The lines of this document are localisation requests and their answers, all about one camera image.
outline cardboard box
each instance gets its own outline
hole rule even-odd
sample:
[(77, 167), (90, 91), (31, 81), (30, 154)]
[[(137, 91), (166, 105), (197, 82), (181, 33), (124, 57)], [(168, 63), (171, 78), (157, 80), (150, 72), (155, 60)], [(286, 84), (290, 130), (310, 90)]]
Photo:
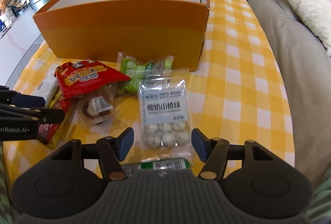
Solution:
[(34, 21), (60, 58), (143, 62), (166, 55), (173, 67), (198, 68), (209, 0), (51, 0)]

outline tablecloth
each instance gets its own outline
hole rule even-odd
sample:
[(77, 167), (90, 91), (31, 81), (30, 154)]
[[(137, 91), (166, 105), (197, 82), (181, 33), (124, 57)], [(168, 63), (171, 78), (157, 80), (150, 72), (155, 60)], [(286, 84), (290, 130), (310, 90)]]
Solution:
[[(294, 165), (292, 120), (283, 80), (267, 38), (246, 0), (210, 0), (204, 48), (196, 72), (187, 81), (193, 127), (209, 138), (222, 137), (233, 144), (253, 139)], [(23, 70), (14, 90), (33, 94), (55, 68), (72, 59), (57, 58), (43, 43)], [(59, 145), (70, 139), (94, 143), (106, 135), (118, 136), (127, 127), (140, 132), (138, 98), (115, 99), (116, 118), (92, 128), (78, 124), (73, 113)], [(9, 183), (51, 150), (39, 141), (4, 142)], [(130, 156), (140, 154), (133, 147)], [(203, 163), (195, 156), (195, 174)], [(86, 168), (99, 176), (96, 160), (85, 160)], [(240, 167), (230, 161), (226, 174)]]

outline sofa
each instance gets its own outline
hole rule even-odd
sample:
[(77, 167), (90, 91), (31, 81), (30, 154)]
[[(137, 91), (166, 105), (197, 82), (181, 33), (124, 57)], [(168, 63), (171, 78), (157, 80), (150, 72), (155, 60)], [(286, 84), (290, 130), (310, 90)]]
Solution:
[(317, 188), (331, 164), (331, 61), (286, 0), (248, 0), (279, 65), (289, 101), (295, 167)]

